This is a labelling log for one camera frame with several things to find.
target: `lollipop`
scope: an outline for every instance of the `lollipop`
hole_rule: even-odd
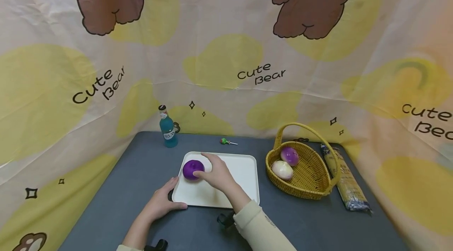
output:
[[[221,138],[221,139],[220,139],[220,143],[221,143],[222,145],[224,145],[224,144],[237,145],[236,143],[233,143],[233,142],[228,141],[226,138]]]

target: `bear paw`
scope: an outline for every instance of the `bear paw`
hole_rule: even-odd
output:
[[[21,238],[12,251],[39,251],[46,243],[46,239],[45,233],[29,233]]]

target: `black clamp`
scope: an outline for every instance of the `black clamp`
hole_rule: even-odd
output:
[[[234,224],[233,215],[234,212],[230,212],[228,215],[220,214],[217,217],[217,222],[221,224],[224,229],[227,229]]]
[[[169,243],[166,240],[161,239],[155,247],[146,245],[144,251],[166,251],[168,246]]]

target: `person's right hand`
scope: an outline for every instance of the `person's right hand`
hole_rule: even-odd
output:
[[[226,163],[222,161],[221,158],[212,153],[201,153],[201,155],[205,156],[211,162],[212,170],[210,173],[194,171],[194,176],[205,180],[209,185],[222,192],[225,192],[228,188],[236,184]]]

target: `basket handle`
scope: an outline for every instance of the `basket handle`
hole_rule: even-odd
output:
[[[340,169],[340,162],[339,162],[339,159],[338,159],[338,156],[337,156],[337,153],[334,149],[332,149],[332,147],[330,146],[330,144],[326,141],[326,139],[324,139],[324,137],[322,137],[321,135],[319,135],[318,132],[316,132],[313,128],[310,128],[309,126],[307,125],[304,125],[304,124],[301,124],[301,123],[297,123],[297,122],[292,122],[292,123],[288,123],[286,125],[283,125],[280,129],[278,129],[278,132],[277,132],[277,136],[275,137],[275,143],[274,143],[274,149],[277,149],[278,147],[281,146],[282,144],[282,138],[283,138],[283,130],[285,128],[287,128],[288,126],[290,125],[296,125],[296,126],[299,126],[299,127],[302,127],[302,128],[305,128],[307,129],[308,131],[312,132],[313,134],[316,135],[316,137],[318,137],[322,143],[324,143],[326,145],[326,147],[330,150],[330,153],[332,154],[333,156],[333,159],[335,161],[335,165],[337,167],[336,169],[336,173],[335,175],[333,176],[333,178],[331,179],[330,181],[330,186],[324,191],[324,195],[328,195],[332,188],[337,185],[337,182],[340,180],[340,176],[341,176],[341,169]]]

